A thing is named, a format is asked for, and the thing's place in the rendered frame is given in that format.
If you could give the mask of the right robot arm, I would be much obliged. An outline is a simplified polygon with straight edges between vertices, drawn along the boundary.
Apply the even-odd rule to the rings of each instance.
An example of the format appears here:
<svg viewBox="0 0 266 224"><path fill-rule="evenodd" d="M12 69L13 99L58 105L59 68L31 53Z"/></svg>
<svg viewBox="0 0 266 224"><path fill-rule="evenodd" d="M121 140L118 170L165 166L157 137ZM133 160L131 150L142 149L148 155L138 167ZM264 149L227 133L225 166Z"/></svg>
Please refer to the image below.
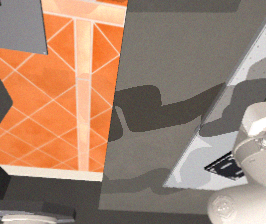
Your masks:
<svg viewBox="0 0 266 224"><path fill-rule="evenodd" d="M266 136L240 145L235 156L248 181L222 188L209 198L208 216L213 224L266 224ZM10 214L4 224L57 224L41 215Z"/></svg>

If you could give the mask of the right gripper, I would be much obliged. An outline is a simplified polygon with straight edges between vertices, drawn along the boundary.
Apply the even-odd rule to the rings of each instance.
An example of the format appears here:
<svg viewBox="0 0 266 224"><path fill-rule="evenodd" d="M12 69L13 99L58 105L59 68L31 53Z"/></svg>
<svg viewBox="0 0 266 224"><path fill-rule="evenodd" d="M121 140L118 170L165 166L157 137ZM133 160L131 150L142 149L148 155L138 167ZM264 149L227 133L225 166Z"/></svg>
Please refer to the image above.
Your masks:
<svg viewBox="0 0 266 224"><path fill-rule="evenodd" d="M263 138L264 136L266 136L266 102L251 104L245 111L231 151L238 167L240 166L235 156L237 148L249 140Z"/></svg>

